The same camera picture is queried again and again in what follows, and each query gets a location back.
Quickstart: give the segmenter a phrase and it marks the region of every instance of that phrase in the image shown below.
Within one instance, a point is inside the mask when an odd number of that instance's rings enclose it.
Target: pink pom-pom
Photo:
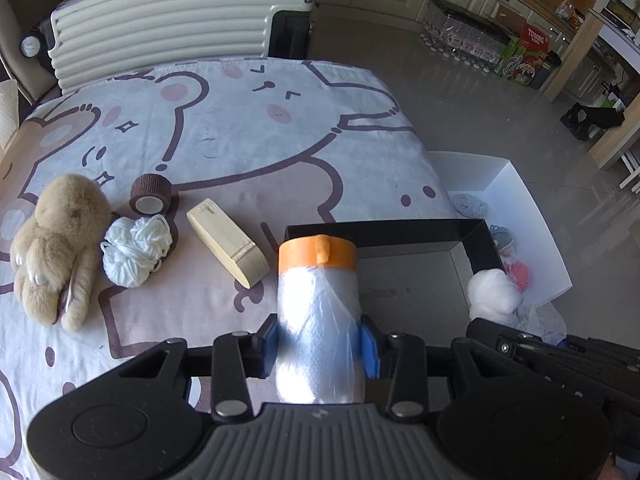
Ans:
[[[513,262],[508,264],[503,262],[504,272],[511,278],[511,281],[515,283],[521,292],[524,292],[531,284],[531,278],[529,277],[529,267],[522,262]]]

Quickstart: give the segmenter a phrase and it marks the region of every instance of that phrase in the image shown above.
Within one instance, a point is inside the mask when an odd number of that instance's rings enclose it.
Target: brown bandage roll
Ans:
[[[129,206],[143,216],[164,214],[171,202],[171,183],[157,173],[140,175],[131,186]]]

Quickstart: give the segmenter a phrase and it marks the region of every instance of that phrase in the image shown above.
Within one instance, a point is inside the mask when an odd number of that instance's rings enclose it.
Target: patterned bedsheet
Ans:
[[[135,218],[130,187],[156,172],[174,186],[174,246],[139,288],[101,276],[85,327],[27,320],[14,298],[9,246],[41,190],[61,173],[99,183]],[[275,310],[278,244],[288,224],[454,218],[423,146],[386,87],[327,62],[227,59],[159,66],[38,108],[0,163],[0,478],[35,480],[24,435],[48,402],[165,338],[211,344],[255,331]],[[192,231],[211,198],[260,246],[272,271],[250,290]],[[276,400],[253,380],[254,404]],[[209,409],[210,383],[190,402]]]

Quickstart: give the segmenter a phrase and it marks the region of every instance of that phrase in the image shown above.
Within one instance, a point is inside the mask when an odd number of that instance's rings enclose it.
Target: grey floor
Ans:
[[[311,59],[368,68],[389,86],[428,150],[508,158],[549,226],[574,287],[554,301],[569,332],[640,348],[640,199],[600,171],[558,119],[571,102],[432,54],[416,33],[319,18]]]

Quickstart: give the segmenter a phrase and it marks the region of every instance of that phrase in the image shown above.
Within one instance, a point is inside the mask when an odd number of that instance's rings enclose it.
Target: orange cap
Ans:
[[[328,235],[306,236],[284,242],[279,251],[278,272],[296,267],[341,267],[356,270],[356,246]]]

